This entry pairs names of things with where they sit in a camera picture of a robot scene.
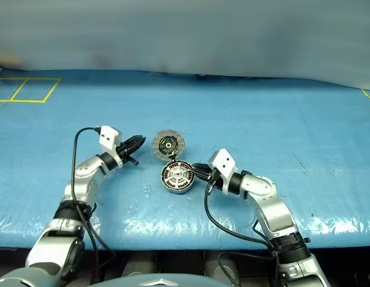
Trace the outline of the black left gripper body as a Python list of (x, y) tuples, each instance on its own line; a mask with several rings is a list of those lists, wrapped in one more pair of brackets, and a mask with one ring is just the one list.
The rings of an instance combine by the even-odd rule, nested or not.
[(131, 162), (135, 166), (139, 164), (139, 162), (132, 157), (133, 152), (129, 152), (129, 144), (128, 140), (121, 143), (120, 146), (116, 147), (116, 152), (121, 159), (122, 164), (126, 164)]

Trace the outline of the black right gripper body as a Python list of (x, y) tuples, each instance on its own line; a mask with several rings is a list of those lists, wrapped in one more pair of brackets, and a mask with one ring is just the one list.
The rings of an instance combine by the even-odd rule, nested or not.
[(211, 168), (211, 179), (209, 181), (206, 181), (210, 184), (214, 184), (213, 186), (216, 189), (222, 189), (223, 188), (223, 179), (221, 177), (221, 173), (217, 168)]

